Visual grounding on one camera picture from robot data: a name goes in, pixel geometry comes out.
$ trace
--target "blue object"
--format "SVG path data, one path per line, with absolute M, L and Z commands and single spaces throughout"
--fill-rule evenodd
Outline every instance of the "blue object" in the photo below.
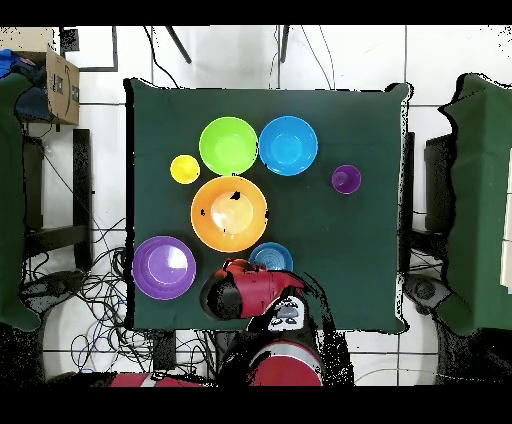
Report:
M 262 243 L 249 256 L 249 263 L 265 265 L 268 271 L 293 271 L 292 255 L 279 243 Z
M 11 65 L 19 62 L 18 56 L 12 54 L 9 49 L 0 50 L 0 78 L 11 71 Z
M 313 163 L 318 152 L 315 131 L 295 116 L 281 116 L 269 122 L 260 135 L 260 158 L 272 172 L 297 175 Z

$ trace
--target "cardboard box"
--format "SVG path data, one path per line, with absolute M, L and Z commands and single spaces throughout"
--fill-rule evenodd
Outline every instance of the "cardboard box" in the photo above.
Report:
M 46 52 L 46 86 L 48 108 L 54 124 L 78 125 L 80 71 L 48 47 Z
M 43 29 L 45 28 L 18 28 L 15 32 L 6 32 L 6 28 L 1 27 L 0 49 L 10 49 L 37 65 L 45 65 L 48 109 L 53 116 L 51 122 L 78 125 L 80 71 L 51 48 L 53 30 L 47 28 L 48 31 L 42 31 Z

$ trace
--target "bowl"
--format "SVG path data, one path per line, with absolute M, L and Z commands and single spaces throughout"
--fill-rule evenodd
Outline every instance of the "bowl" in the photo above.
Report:
M 249 256 L 249 263 L 265 265 L 268 271 L 293 271 L 292 255 L 279 243 L 262 243 Z
M 282 116 L 263 128 L 259 150 L 262 162 L 272 172 L 297 175 L 315 160 L 318 140 L 306 121 L 295 116 Z
M 196 193 L 190 209 L 199 239 L 219 252 L 251 247 L 267 226 L 267 202 L 260 189 L 238 176 L 217 177 Z
M 199 139 L 205 165 L 219 175 L 247 171 L 258 156 L 258 136 L 243 119 L 223 117 L 210 122 Z
M 176 156 L 171 162 L 171 176 L 180 184 L 193 183 L 199 177 L 199 163 L 189 155 Z
M 196 262 L 182 241 L 169 236 L 151 237 L 135 251 L 132 275 L 146 296 L 170 300 L 190 288 L 196 275 Z

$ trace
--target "purple bowl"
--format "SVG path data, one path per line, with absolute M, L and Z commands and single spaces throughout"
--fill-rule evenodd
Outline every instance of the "purple bowl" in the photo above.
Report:
M 147 296 L 170 300 L 185 293 L 196 275 L 192 252 L 182 241 L 169 236 L 144 241 L 133 257 L 133 279 Z

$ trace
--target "yellow bowl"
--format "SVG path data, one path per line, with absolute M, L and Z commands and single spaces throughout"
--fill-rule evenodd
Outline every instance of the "yellow bowl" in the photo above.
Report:
M 171 175 L 180 184 L 193 183 L 199 177 L 199 163 L 189 155 L 176 156 L 171 163 Z

